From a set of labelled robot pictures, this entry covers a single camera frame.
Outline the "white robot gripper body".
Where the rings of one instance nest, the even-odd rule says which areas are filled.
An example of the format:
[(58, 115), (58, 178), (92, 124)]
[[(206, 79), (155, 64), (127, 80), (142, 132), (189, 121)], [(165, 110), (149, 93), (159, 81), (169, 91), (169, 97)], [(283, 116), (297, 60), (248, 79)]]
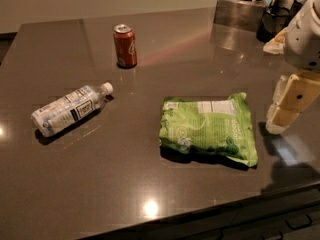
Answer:
[(290, 21), (284, 55), (296, 68), (320, 71), (320, 0), (307, 0)]

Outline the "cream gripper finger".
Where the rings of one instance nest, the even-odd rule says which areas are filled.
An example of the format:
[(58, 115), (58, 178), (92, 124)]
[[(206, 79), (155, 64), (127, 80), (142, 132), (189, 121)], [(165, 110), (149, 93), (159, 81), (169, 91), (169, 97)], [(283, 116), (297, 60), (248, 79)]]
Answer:
[(273, 94), (273, 103), (278, 104), (283, 96), (284, 90), (286, 88), (286, 85), (288, 83), (288, 76), (281, 75), (279, 80), (277, 81), (274, 94)]
[(266, 129), (270, 134), (283, 133), (320, 95), (320, 74), (302, 70), (288, 76), (281, 101), (270, 105)]

